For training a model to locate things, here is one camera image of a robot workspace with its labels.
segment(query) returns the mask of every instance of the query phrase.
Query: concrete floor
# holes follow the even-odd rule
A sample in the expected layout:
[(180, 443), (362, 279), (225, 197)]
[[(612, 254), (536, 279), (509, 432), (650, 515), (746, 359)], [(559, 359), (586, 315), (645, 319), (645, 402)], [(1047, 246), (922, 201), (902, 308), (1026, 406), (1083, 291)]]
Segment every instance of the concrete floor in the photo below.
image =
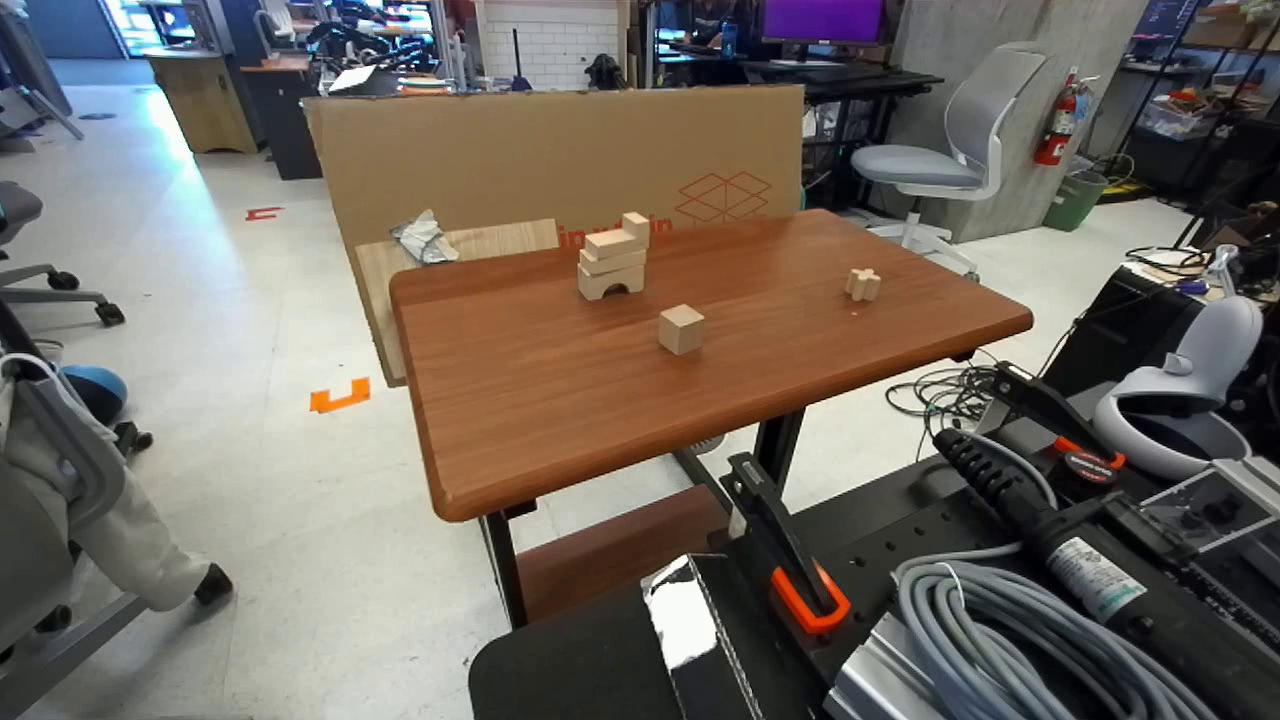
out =
[[(57, 259), (106, 291), (92, 308), (24, 308), (65, 359), (106, 364), (155, 432), (136, 474), (185, 536), (234, 574), (234, 601), (191, 623), (143, 615), (29, 715), (468, 715), (468, 660), (502, 630), (471, 525), (427, 507), (404, 389), (382, 389), (321, 181), (277, 181), (258, 156), (187, 156), (155, 87), (73, 82), (77, 110), (111, 110), (69, 144), (0, 156), (43, 197), (8, 251)], [(1078, 230), (962, 243), (989, 287), (1037, 326), (985, 348), (1041, 369), (1133, 243), (1169, 243), (1182, 216), (1139, 201), (1094, 207)], [(310, 389), (371, 375), (371, 400), (310, 417)], [(809, 507), (914, 454), (920, 423), (859, 389), (809, 410), (787, 502)], [(746, 449), (732, 432), (712, 452)], [(514, 518), (536, 544), (680, 488), (666, 459), (556, 493)]]

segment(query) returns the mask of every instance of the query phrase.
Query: desk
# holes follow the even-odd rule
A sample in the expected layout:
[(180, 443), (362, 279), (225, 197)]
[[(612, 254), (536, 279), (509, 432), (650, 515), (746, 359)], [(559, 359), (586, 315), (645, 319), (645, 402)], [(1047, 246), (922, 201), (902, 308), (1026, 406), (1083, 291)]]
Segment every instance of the desk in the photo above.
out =
[(256, 150), (226, 55), (149, 53), (149, 65), (191, 150)]
[(321, 174), (307, 114), (300, 108), (304, 94), (321, 94), (310, 59), (307, 55), (271, 55), (258, 65), (242, 65), (240, 73), (252, 92), (252, 108), (265, 122), (279, 181)]
[(660, 87), (693, 87), (693, 82), (743, 82), (743, 59), (712, 53), (712, 49), (660, 49), (655, 53), (655, 82)]
[[(848, 305), (848, 267), (882, 274), (874, 305)], [(655, 348), (671, 305), (706, 315), (697, 357)], [(757, 454), (785, 479), (802, 402), (1033, 322), (828, 212), (660, 237), (645, 296), (585, 305), (575, 251), (536, 251), (398, 270), (390, 308), (436, 515), (481, 518), (510, 623), (510, 507), (759, 420)]]

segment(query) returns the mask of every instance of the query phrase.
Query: red fire extinguisher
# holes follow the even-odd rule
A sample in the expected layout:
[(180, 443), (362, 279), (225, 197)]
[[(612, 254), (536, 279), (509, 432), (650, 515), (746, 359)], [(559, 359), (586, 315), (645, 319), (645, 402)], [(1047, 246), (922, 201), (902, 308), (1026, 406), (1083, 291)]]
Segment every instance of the red fire extinguisher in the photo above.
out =
[(1065, 146), (1071, 144), (1071, 131), (1076, 131), (1076, 94), (1078, 94), (1078, 78), (1067, 77), (1065, 92), (1051, 98), (1051, 114), (1047, 114), (1045, 136), (1037, 144), (1037, 164), (1065, 161)]

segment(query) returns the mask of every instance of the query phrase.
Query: wooden table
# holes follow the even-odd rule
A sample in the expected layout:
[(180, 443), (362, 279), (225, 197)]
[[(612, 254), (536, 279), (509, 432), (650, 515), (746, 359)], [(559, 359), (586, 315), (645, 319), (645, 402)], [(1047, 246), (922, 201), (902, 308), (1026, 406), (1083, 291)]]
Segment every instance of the wooden table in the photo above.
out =
[[(882, 274), (874, 305), (845, 296), (848, 267)], [(697, 357), (655, 344), (655, 310), (671, 305), (706, 315)], [(442, 518), (481, 518), (510, 623), (565, 574), (645, 573), (639, 552), (660, 563), (693, 536), (650, 531), (703, 515), (706, 493), (639, 511), (639, 531), (604, 525), (622, 552), (575, 544), (514, 560), (510, 507), (759, 420), (757, 452), (785, 479), (802, 402), (1033, 322), (1026, 308), (828, 212), (655, 237), (645, 296), (585, 305), (575, 251), (536, 251), (398, 270), (390, 308), (432, 502)]]

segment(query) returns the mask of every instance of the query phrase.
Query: orange tape marker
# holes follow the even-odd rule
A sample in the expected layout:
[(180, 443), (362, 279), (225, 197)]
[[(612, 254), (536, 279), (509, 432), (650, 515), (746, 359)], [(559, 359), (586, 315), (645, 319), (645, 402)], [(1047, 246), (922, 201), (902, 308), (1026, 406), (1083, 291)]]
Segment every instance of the orange tape marker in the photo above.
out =
[(357, 375), (349, 395), (310, 391), (310, 410), (326, 417), (362, 400), (369, 400), (369, 375)]
[(277, 221), (277, 216), (279, 216), (279, 207), (246, 207), (242, 212), (246, 223)]

